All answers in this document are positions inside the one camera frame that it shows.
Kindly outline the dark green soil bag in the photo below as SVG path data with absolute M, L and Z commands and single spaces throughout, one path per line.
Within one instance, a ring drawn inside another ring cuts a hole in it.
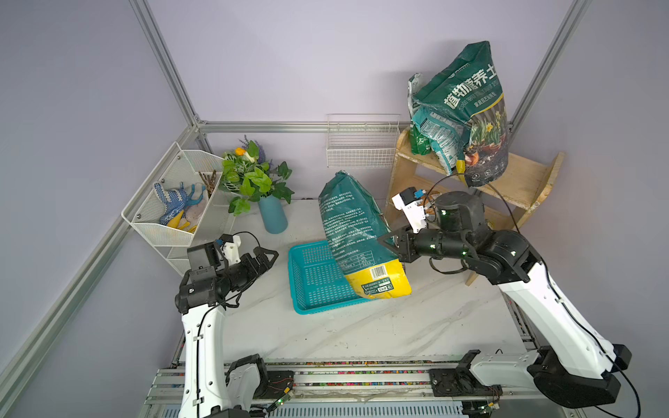
M 426 107 L 464 126 L 463 158 L 452 175 L 468 187 L 485 186 L 505 172 L 510 132 L 505 94 L 494 64 L 491 44 L 466 45 L 456 58 L 414 98 Z
M 378 239 L 390 232 L 374 197 L 347 172 L 337 172 L 319 195 L 331 253 L 355 294 L 367 300 L 412 294 L 402 262 Z

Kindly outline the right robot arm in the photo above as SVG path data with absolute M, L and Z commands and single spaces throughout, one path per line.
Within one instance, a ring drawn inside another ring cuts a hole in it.
M 552 280 L 545 260 L 524 236 L 492 230 L 484 203 L 465 192 L 439 195 L 431 204 L 436 228 L 428 227 L 428 193 L 409 187 L 393 197 L 409 226 L 387 233 L 379 243 L 411 263 L 421 257 L 461 261 L 484 276 L 529 317 L 547 345 L 524 355 L 486 355 L 470 351 L 458 371 L 479 387 L 536 388 L 569 409 L 616 402 L 632 359 L 622 344 L 599 334 Z

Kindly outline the teal white fertilizer bag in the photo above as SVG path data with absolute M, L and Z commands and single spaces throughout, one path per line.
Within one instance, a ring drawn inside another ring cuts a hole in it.
M 412 117 L 418 132 L 430 141 L 447 174 L 456 172 L 457 162 L 463 158 L 464 126 L 426 107 L 419 107 Z

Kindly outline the teal plastic basket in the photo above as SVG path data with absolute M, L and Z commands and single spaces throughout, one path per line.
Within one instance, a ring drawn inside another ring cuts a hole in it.
M 319 314 L 369 302 L 348 284 L 327 240 L 292 247 L 287 267 L 294 311 L 299 315 Z

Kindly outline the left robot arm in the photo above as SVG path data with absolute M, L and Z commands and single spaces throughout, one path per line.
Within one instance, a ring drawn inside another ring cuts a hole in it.
M 267 365 L 249 355 L 224 366 L 222 335 L 226 314 L 240 306 L 240 297 L 277 261 L 275 250 L 256 246 L 240 253 L 241 239 L 224 234 L 218 240 L 190 247 L 189 270 L 174 303 L 185 334 L 185 384 L 182 417 L 267 417 L 286 400 L 278 389 L 268 406 L 254 404 L 270 388 Z

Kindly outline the white green small bag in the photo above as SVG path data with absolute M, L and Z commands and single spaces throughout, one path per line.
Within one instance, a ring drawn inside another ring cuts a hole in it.
M 409 78 L 408 81 L 408 108 L 409 116 L 413 118 L 416 114 L 419 104 L 416 102 L 414 96 L 424 86 L 423 74 L 416 73 Z M 409 129 L 409 144 L 411 152 L 414 155 L 429 155 L 431 153 L 430 140 L 419 132 L 416 124 L 411 122 Z

